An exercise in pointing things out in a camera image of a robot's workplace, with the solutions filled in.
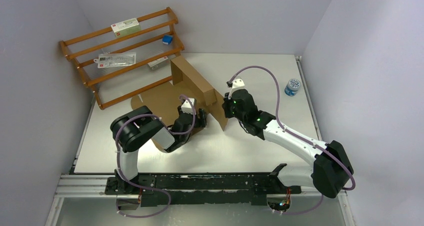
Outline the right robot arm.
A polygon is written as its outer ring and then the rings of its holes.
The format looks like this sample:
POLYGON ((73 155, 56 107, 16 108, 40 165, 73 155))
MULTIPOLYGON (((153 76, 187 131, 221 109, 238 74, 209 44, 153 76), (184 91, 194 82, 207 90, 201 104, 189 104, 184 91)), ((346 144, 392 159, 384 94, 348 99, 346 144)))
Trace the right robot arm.
POLYGON ((308 138, 283 125, 276 116, 259 110, 246 89, 225 93, 222 108, 225 117, 237 119, 248 134, 279 145, 307 163, 278 166, 269 183, 274 192, 281 193, 290 186, 306 186, 314 187, 325 197, 335 198, 346 189, 354 171, 339 142, 308 138))

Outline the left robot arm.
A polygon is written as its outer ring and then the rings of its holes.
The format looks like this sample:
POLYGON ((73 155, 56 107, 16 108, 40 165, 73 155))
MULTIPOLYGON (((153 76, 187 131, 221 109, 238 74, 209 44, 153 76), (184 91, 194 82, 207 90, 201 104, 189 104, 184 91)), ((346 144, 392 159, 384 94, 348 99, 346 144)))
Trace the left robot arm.
POLYGON ((170 126, 153 117, 147 106, 137 108, 115 119, 111 125, 112 138, 117 139, 120 166, 109 178, 106 194, 135 194, 139 185, 138 151, 149 140, 154 140, 159 148, 170 153, 186 144, 190 137, 206 127, 207 113, 198 109, 193 116, 178 106, 178 118, 170 126))

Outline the brown cardboard box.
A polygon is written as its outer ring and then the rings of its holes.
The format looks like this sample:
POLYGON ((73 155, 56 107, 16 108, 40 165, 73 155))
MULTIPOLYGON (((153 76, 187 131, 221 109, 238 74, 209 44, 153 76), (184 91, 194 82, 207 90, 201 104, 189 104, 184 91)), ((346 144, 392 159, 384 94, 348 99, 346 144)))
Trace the brown cardboard box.
POLYGON ((178 118, 178 106, 182 105, 184 99, 195 98, 196 112, 200 108, 204 109, 207 117, 211 115, 219 123, 221 130, 225 130, 228 119, 222 109, 223 96, 185 57, 171 59, 170 69, 171 82, 164 82, 133 96, 130 101, 132 109, 147 106, 152 114, 161 118, 165 126, 170 126, 178 118))

